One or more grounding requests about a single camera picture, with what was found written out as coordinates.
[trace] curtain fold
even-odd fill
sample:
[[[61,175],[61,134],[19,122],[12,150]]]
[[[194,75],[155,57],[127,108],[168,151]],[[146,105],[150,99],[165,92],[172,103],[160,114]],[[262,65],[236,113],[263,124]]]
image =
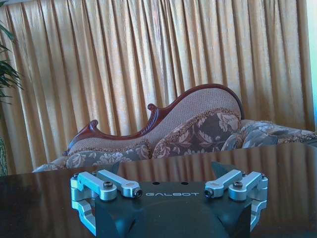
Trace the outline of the curtain fold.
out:
[[[185,90],[220,83],[247,119],[314,130],[304,0],[34,0],[0,9],[6,56],[1,136],[11,174],[53,161],[90,120],[127,135]]]

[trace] logo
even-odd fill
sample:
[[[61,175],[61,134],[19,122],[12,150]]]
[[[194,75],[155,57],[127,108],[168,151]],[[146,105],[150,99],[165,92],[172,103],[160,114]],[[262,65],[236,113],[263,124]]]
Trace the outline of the logo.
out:
[[[198,192],[173,192],[173,193],[154,193],[154,192],[147,192],[145,195],[150,197],[156,196],[165,196],[165,197],[180,197],[180,196],[197,196]]]

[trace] beige fabric backrest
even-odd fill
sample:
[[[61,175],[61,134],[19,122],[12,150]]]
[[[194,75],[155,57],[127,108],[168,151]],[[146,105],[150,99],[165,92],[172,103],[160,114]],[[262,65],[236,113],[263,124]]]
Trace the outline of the beige fabric backrest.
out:
[[[225,108],[235,112],[241,119],[241,111],[236,99],[220,88],[206,88],[195,91],[182,99],[171,112],[148,134],[131,140],[109,140],[102,138],[87,138],[76,142],[69,153],[82,148],[123,148],[131,147],[143,139],[148,139],[151,148],[176,127],[194,117],[214,108]]]

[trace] silver metal bracket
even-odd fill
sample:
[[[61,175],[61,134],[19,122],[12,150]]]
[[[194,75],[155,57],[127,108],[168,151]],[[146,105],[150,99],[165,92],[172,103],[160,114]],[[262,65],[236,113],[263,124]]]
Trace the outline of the silver metal bracket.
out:
[[[96,219],[91,204],[86,200],[99,196],[102,201],[114,200],[117,190],[124,197],[137,198],[142,196],[139,183],[126,180],[107,170],[75,174],[70,179],[71,205],[79,214],[80,221],[96,235]]]
[[[252,231],[260,219],[261,210],[266,208],[267,186],[268,179],[261,173],[251,172],[245,175],[242,171],[231,170],[216,180],[206,182],[205,195],[208,198],[221,197],[228,188],[229,197],[234,201],[244,201],[249,197],[252,200]]]

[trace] sofa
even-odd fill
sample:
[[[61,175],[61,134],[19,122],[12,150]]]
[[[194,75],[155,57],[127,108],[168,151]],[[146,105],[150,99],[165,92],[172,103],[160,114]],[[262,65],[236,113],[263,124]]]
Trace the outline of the sofa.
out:
[[[98,121],[91,121],[63,156],[33,172],[317,139],[312,131],[245,119],[237,95],[220,84],[194,87],[165,108],[149,104],[148,109],[147,124],[132,135],[104,134]]]

